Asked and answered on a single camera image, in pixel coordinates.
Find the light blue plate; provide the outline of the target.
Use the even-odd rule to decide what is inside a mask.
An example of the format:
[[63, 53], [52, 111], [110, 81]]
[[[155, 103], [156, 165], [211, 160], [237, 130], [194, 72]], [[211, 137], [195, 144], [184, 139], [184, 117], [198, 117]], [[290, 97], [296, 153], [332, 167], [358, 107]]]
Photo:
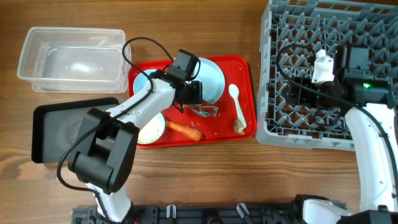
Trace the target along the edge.
[[196, 65], [194, 81], [202, 83], [203, 100], [215, 104], [222, 96], [225, 88], [225, 78], [216, 63], [206, 58], [199, 58], [200, 66]]

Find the red snack wrapper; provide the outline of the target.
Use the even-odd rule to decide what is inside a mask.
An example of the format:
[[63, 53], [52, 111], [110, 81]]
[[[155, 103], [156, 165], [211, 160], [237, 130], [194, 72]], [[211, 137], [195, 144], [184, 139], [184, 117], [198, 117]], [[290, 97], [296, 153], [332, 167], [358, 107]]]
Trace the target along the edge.
[[207, 118], [207, 117], [217, 117], [220, 115], [218, 107], [215, 105], [186, 105], [195, 114]]

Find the light blue bowl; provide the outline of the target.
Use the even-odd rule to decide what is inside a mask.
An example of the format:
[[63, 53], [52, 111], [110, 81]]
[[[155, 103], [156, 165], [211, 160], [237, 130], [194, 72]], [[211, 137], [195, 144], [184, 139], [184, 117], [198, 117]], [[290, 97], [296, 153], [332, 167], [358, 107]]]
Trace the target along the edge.
[[133, 93], [139, 92], [148, 82], [148, 78], [143, 73], [138, 74], [133, 81]]

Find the green bowl with rice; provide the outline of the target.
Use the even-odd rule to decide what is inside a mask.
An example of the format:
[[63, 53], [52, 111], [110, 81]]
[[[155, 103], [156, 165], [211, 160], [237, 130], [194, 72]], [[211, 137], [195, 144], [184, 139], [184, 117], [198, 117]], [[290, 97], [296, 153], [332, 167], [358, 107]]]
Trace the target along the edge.
[[165, 119], [162, 113], [158, 113], [139, 131], [137, 142], [139, 144], [152, 144], [160, 139], [164, 130]]

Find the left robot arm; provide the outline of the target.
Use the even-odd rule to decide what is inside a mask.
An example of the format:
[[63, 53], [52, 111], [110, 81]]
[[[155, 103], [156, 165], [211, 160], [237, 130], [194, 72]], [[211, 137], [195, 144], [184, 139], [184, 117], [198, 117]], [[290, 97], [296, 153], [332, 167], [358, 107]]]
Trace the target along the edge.
[[196, 70], [170, 67], [149, 74], [148, 86], [107, 111], [90, 109], [83, 118], [77, 140], [62, 156], [68, 168], [93, 193], [99, 219], [106, 223], [133, 221], [132, 202], [124, 184], [134, 162], [139, 131], [157, 114], [179, 104], [201, 102], [201, 82]]

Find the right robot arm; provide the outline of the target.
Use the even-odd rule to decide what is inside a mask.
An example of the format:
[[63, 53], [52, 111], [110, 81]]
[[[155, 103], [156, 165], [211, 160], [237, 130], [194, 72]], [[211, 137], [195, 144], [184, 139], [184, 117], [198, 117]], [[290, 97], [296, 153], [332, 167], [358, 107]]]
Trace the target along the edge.
[[397, 140], [392, 92], [387, 82], [349, 78], [303, 85], [290, 79], [289, 96], [299, 105], [340, 108], [354, 142], [361, 185], [359, 213], [308, 199], [307, 223], [397, 223]]

